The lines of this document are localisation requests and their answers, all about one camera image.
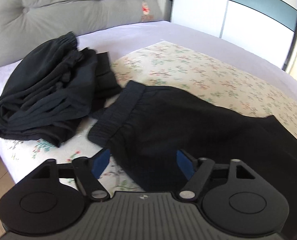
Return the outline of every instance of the elastic waistband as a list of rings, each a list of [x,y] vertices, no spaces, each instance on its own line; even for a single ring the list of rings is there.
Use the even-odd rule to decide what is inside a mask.
[[[130,80],[118,99],[108,107],[91,128],[88,139],[101,147],[122,127],[138,100],[142,97],[145,85]]]
[[[71,46],[72,49],[76,49],[78,46],[78,41],[76,39],[74,32],[68,32],[67,34],[58,37],[56,40],[61,44]]]

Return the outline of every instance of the black pants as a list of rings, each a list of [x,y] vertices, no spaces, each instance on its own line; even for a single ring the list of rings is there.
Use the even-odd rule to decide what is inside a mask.
[[[247,117],[177,88],[130,81],[88,138],[147,191],[176,192],[186,183],[178,149],[217,163],[241,159],[287,198],[283,232],[297,233],[297,139],[274,116]]]
[[[0,96],[0,137],[60,146],[81,117],[121,91],[107,53],[77,50],[74,33],[46,41],[15,68]]]

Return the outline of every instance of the logo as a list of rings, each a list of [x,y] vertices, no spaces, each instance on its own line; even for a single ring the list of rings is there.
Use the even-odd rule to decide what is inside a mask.
[[[146,2],[142,2],[142,10],[144,15],[148,15],[150,12],[149,6]]]
[[[139,196],[140,199],[146,200],[148,198],[148,195],[141,195]]]

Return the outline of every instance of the metal screw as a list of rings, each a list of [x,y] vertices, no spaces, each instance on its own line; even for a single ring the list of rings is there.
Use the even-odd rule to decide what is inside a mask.
[[[183,190],[179,193],[179,196],[184,199],[191,199],[195,197],[195,193],[190,190]]]
[[[104,190],[96,190],[91,193],[93,198],[105,198],[107,193]]]

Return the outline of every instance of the teal panel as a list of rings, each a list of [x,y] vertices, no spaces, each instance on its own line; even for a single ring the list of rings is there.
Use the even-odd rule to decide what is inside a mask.
[[[231,0],[257,10],[295,31],[297,10],[282,0]]]

